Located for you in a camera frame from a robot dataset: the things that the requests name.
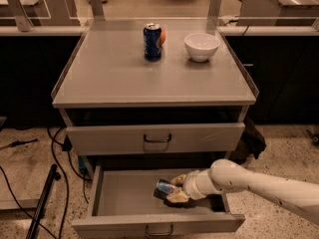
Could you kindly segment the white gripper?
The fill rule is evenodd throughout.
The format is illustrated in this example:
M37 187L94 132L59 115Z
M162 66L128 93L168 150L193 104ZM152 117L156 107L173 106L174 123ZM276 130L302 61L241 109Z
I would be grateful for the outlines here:
M189 199L199 200L215 193L216 188L211 181L208 169L195 170L187 175L181 174L173 178L170 183L175 186L182 186L174 189L166 199L170 203L186 203Z

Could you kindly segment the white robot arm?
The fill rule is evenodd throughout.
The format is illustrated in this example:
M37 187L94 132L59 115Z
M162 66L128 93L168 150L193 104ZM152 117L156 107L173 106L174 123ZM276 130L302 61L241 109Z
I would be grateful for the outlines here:
M319 225L319 185L250 171L228 159L209 169L194 170L171 181L166 199L171 203L199 200L211 194L250 191L316 225Z

